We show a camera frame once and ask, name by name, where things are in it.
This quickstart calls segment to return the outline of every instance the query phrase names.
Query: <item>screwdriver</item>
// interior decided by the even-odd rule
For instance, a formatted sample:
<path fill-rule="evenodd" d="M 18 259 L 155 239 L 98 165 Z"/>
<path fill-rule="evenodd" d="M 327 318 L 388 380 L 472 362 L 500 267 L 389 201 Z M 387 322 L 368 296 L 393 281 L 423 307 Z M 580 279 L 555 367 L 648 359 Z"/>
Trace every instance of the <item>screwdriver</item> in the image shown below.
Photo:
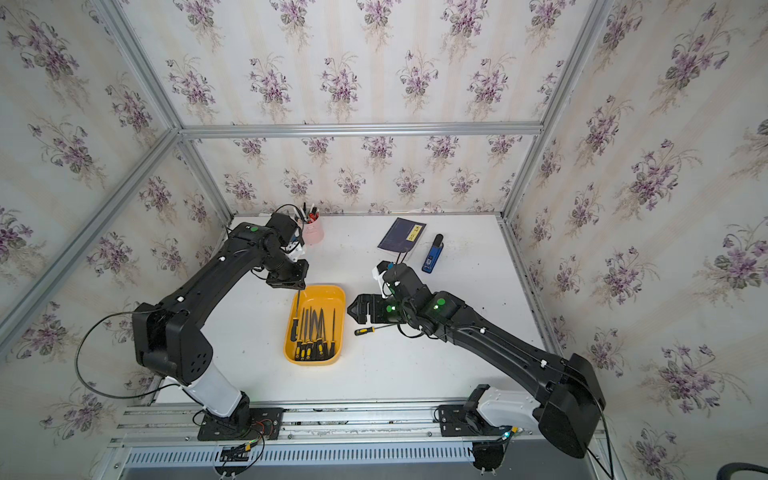
<path fill-rule="evenodd" d="M 395 326 L 395 325 L 399 325 L 399 323 L 390 323 L 389 325 L 380 326 L 379 328 L 385 329 L 388 326 Z M 375 331 L 376 329 L 373 328 L 372 326 L 367 326 L 364 329 L 355 330 L 355 335 L 360 336 L 360 335 L 365 335 L 366 333 L 374 333 Z"/>
<path fill-rule="evenodd" d="M 326 356 L 323 350 L 323 325 L 325 325 L 326 317 L 323 314 L 323 309 L 320 309 L 320 318 L 317 320 L 317 359 L 325 360 Z"/>
<path fill-rule="evenodd" d="M 304 333 L 302 336 L 303 341 L 301 343 L 301 360 L 306 360 L 306 348 L 307 348 L 306 331 L 307 331 L 307 328 L 309 327 L 309 325 L 307 324 L 310 322 L 310 312 L 312 312 L 311 308 L 306 311 L 306 315 L 304 317 Z"/>
<path fill-rule="evenodd" d="M 301 326 L 304 325 L 304 316 L 306 314 L 306 309 L 302 310 L 301 312 Z M 301 358 L 301 340 L 299 339 L 296 341 L 296 355 L 293 357 L 294 360 L 298 360 Z"/>
<path fill-rule="evenodd" d="M 310 337 L 309 337 L 309 340 L 307 340 L 307 343 L 306 343 L 306 358 L 305 358 L 305 360 L 314 360 L 315 356 L 316 356 L 316 354 L 312 351 L 312 347 L 315 346 L 314 341 L 312 341 L 312 331 L 313 331 L 313 327 L 315 326 L 315 321 L 316 321 L 316 318 L 317 318 L 317 312 L 312 310 L 312 314 L 311 315 L 312 316 L 310 317 Z"/>
<path fill-rule="evenodd" d="M 328 351 L 328 358 L 336 355 L 336 309 L 333 309 L 333 326 L 331 327 L 331 350 Z"/>

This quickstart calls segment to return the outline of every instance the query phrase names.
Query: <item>pink cup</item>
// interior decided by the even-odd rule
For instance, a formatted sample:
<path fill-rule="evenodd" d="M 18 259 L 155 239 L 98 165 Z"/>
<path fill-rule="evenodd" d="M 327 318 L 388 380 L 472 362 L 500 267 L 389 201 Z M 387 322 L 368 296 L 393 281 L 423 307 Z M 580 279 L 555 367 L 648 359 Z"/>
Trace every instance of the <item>pink cup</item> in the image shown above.
<path fill-rule="evenodd" d="M 304 243 L 307 245 L 316 245 L 325 236 L 323 232 L 323 225 L 320 223 L 320 218 L 312 223 L 305 223 L 302 227 L 302 236 L 304 237 Z"/>

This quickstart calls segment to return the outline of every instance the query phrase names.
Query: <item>black bracket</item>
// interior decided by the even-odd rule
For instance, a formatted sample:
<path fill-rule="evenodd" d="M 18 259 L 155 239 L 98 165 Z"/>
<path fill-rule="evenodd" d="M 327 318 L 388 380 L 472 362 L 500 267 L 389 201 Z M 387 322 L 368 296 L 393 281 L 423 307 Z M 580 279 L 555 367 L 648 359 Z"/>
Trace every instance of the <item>black bracket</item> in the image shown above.
<path fill-rule="evenodd" d="M 467 422 L 467 411 L 462 405 L 440 405 L 437 407 L 440 435 L 444 437 L 502 436 L 510 427 L 494 427 L 485 422 L 475 429 Z"/>
<path fill-rule="evenodd" d="M 197 440 L 208 442 L 211 440 L 253 440 L 259 438 L 262 433 L 267 440 L 276 440 L 280 434 L 280 428 L 283 424 L 283 409 L 250 409 L 250 421 L 252 427 L 245 435 L 235 436 L 231 429 L 217 422 L 217 419 L 207 412 L 203 416 L 202 426 L 197 433 Z M 261 422 L 266 430 L 262 432 L 261 427 L 256 424 Z"/>

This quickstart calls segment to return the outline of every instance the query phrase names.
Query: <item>dark blue book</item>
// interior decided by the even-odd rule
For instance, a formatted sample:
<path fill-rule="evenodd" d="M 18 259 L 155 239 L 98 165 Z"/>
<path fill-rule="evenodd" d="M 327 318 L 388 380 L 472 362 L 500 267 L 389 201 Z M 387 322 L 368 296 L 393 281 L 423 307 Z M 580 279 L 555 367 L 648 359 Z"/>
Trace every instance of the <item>dark blue book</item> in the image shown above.
<path fill-rule="evenodd" d="M 379 243 L 379 248 L 394 253 L 407 253 L 419 242 L 426 226 L 426 223 L 397 217 Z"/>

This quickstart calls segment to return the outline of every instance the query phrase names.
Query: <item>wall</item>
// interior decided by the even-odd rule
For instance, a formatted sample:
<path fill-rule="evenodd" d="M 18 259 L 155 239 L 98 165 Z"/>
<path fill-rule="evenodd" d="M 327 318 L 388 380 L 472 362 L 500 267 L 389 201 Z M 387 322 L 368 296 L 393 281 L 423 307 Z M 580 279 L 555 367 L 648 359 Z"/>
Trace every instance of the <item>wall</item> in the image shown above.
<path fill-rule="evenodd" d="M 0 20 L 2 318 L 163 129 L 90 3 Z"/>
<path fill-rule="evenodd" d="M 82 336 L 104 315 L 159 301 L 210 259 L 222 236 L 213 206 L 184 162 L 170 155 L 6 355 L 0 408 L 4 433 L 15 441 L 4 444 L 0 472 L 90 478 L 102 449 L 120 435 L 121 409 L 137 400 L 84 389 L 73 366 Z M 136 364 L 128 316 L 94 330 L 79 364 L 103 392 L 129 396 L 152 388 L 154 376 Z M 44 463 L 30 466 L 30 445 L 45 452 Z"/>
<path fill-rule="evenodd" d="M 182 121 L 227 125 L 539 121 L 589 5 L 134 0 L 122 7 Z M 244 214 L 290 201 L 347 213 L 461 212 L 499 211 L 530 143 L 233 138 L 198 147 L 230 207 Z"/>
<path fill-rule="evenodd" d="M 617 2 L 512 218 L 629 478 L 766 463 L 767 32 L 765 1 Z"/>
<path fill-rule="evenodd" d="M 2 2 L 0 20 L 2 318 L 163 128 L 89 2 Z M 104 315 L 194 273 L 220 239 L 213 216 L 177 152 L 144 182 L 0 362 L 0 477 L 90 478 L 127 403 L 85 391 L 74 350 Z M 84 377 L 116 395 L 152 381 L 125 320 L 97 328 L 81 359 Z"/>

